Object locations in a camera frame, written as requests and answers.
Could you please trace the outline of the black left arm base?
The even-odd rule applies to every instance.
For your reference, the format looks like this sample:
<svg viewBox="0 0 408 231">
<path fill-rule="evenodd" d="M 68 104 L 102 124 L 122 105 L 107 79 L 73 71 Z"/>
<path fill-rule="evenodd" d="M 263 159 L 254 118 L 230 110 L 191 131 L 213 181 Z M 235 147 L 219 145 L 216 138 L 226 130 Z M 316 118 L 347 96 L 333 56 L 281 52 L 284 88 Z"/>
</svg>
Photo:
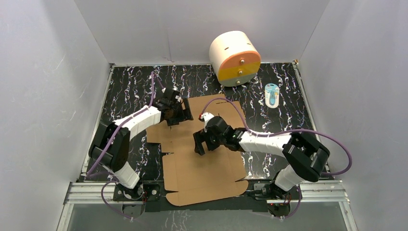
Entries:
<svg viewBox="0 0 408 231">
<path fill-rule="evenodd" d="M 120 183 L 115 186 L 113 195 L 114 201 L 158 201 L 160 199 L 160 191 L 162 181 L 139 181 L 133 189 L 126 188 Z"/>
</svg>

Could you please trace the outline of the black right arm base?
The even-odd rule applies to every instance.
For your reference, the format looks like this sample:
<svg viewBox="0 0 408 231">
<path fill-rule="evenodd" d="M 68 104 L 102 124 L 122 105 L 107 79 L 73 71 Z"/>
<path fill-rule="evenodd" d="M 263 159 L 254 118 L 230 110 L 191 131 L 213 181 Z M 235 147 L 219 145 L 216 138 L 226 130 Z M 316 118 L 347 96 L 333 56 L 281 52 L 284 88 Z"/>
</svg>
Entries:
<svg viewBox="0 0 408 231">
<path fill-rule="evenodd" d="M 296 207 L 291 209 L 291 190 L 296 190 L 298 193 L 298 202 Z M 293 186 L 289 191 L 284 191 L 273 182 L 270 184 L 257 183 L 254 184 L 253 190 L 247 191 L 247 196 L 252 197 L 255 200 L 283 200 L 282 203 L 269 203 L 268 211 L 274 218 L 285 219 L 293 216 L 300 207 L 301 200 L 303 199 L 301 189 L 299 185 Z"/>
</svg>

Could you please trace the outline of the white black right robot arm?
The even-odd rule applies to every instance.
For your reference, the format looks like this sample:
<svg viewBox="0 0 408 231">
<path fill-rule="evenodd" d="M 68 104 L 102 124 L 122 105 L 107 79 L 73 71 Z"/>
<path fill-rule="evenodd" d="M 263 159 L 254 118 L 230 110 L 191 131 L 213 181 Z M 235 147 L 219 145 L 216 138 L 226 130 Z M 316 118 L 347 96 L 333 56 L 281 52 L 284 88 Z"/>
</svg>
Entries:
<svg viewBox="0 0 408 231">
<path fill-rule="evenodd" d="M 224 146 L 231 151 L 261 152 L 283 156 L 288 166 L 272 180 L 269 190 L 277 199 L 284 199 L 290 189 L 304 181 L 317 182 L 330 156 L 330 151 L 306 131 L 288 135 L 255 134 L 245 128 L 233 128 L 220 116 L 204 113 L 204 128 L 193 134 L 194 151 L 204 155 Z"/>
</svg>

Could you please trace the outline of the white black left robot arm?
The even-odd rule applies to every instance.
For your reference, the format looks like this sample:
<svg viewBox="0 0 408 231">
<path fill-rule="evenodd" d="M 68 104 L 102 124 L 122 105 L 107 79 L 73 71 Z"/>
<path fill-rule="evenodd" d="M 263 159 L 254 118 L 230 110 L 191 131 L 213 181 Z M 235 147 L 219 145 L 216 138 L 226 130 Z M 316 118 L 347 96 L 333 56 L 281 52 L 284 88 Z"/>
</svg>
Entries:
<svg viewBox="0 0 408 231">
<path fill-rule="evenodd" d="M 139 184 L 139 175 L 128 162 L 130 141 L 163 121 L 170 127 L 192 119 L 188 99 L 181 98 L 177 90 L 164 89 L 162 94 L 137 112 L 98 125 L 88 152 L 89 158 L 94 160 L 88 173 L 91 174 L 97 165 L 103 166 L 125 187 L 125 194 L 131 200 L 139 200 L 144 188 Z"/>
</svg>

